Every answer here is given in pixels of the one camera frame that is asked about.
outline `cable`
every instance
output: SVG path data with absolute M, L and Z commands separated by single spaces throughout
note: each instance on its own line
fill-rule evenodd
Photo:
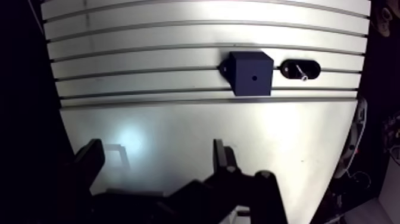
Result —
M 40 32 L 41 32 L 42 35 L 44 36 L 44 35 L 45 35 L 45 32 L 43 31 L 43 28 L 42 28 L 42 26 L 40 25 L 40 21 L 39 21 L 39 19 L 38 19 L 38 16 L 36 15 L 35 9 L 33 8 L 32 2 L 30 2 L 30 0 L 28 0 L 28 3 L 29 3 L 29 7 L 30 7 L 30 10 L 32 11 L 33 16 L 35 17 L 37 26 L 39 27 Z
M 389 149 L 389 155 L 390 155 L 390 157 L 393 159 L 393 161 L 398 165 L 398 166 L 400 166 L 400 163 L 397 161 L 397 159 L 393 156 L 393 154 L 392 154 L 392 150 L 393 149 L 395 149 L 395 148 L 400 148 L 400 147 L 392 147 L 392 148 L 390 148 Z
M 368 189 L 368 188 L 371 186 L 371 183 L 372 183 L 371 177 L 370 177 L 370 175 L 368 175 L 367 173 L 362 172 L 362 171 L 357 171 L 357 172 L 353 173 L 352 175 L 350 175 L 350 173 L 349 173 L 348 170 L 346 171 L 346 173 L 347 173 L 347 175 L 349 176 L 350 179 L 353 179 L 354 176 L 355 176 L 357 173 L 361 173 L 361 174 L 363 174 L 363 175 L 366 175 L 366 176 L 368 177 L 368 186 L 367 186 L 365 189 Z
M 367 104 L 367 101 L 366 101 L 364 98 L 361 98 L 361 101 L 362 101 L 362 102 L 364 103 L 364 105 L 365 105 L 365 108 L 364 108 L 364 120 L 362 121 L 361 132 L 360 132 L 360 135 L 359 135 L 359 137 L 358 137 L 358 139 L 357 139 L 357 143 L 355 144 L 355 148 L 354 148 L 353 155 L 351 155 L 349 164 L 347 165 L 347 168 L 346 168 L 346 173 L 349 175 L 349 177 L 350 177 L 350 174 L 349 174 L 350 166 L 351 166 L 351 164 L 353 163 L 353 159 L 354 159 L 354 157 L 355 157 L 355 153 L 357 152 L 358 146 L 359 146 L 359 144 L 360 144 L 360 142 L 361 142 L 361 138 L 363 137 L 363 134 L 364 134 L 365 126 L 366 126 L 366 124 L 367 124 L 367 108 L 368 108 L 368 104 Z

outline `black cube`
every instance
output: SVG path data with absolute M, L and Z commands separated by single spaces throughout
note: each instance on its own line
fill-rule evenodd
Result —
M 263 52 L 236 51 L 223 63 L 224 77 L 236 96 L 271 95 L 274 60 Z

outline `white curved surface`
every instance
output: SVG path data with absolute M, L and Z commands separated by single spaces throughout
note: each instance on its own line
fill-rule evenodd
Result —
M 75 151 L 91 138 L 105 145 L 107 162 L 93 193 L 169 194 L 193 178 L 205 179 L 213 172 L 212 140 L 221 138 L 244 173 L 274 172 L 289 223 L 307 224 L 335 170 L 355 106 L 355 100 L 125 105 L 61 114 Z
M 339 88 L 356 89 L 360 74 L 322 72 L 317 79 L 303 82 L 287 79 L 274 70 L 272 88 Z M 110 92 L 133 92 L 158 89 L 229 88 L 229 83 L 217 70 L 170 71 L 163 73 L 124 74 L 57 82 L 61 97 Z
M 55 78 L 97 73 L 117 73 L 147 69 L 217 67 L 230 51 L 263 51 L 274 59 L 274 66 L 284 60 L 316 60 L 323 69 L 361 71 L 364 57 L 318 51 L 291 49 L 198 48 L 128 52 L 59 61 L 51 64 Z
M 46 38 L 52 39 L 113 27 L 205 20 L 299 24 L 359 34 L 368 33 L 369 26 L 366 18 L 313 8 L 260 2 L 205 1 L 169 2 L 97 11 L 45 23 L 44 28 Z
M 146 0 L 53 0 L 42 4 L 43 19 L 49 19 L 60 15 L 75 13 L 86 9 L 94 9 L 99 7 L 113 6 L 116 4 L 130 3 L 130 2 L 146 2 Z M 338 10 L 350 11 L 362 15 L 369 15 L 370 1 L 368 0 L 291 0 L 291 1 L 276 1 L 282 4 L 291 2 L 306 3 L 315 6 L 330 7 Z
M 179 45 L 241 44 L 324 48 L 363 53 L 367 38 L 278 26 L 188 25 L 122 30 L 48 44 L 50 58 L 129 48 Z

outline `bolt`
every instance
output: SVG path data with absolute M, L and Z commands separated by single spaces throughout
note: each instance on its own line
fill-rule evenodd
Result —
M 233 173 L 236 170 L 236 168 L 234 166 L 228 166 L 226 170 L 228 170 L 230 173 Z

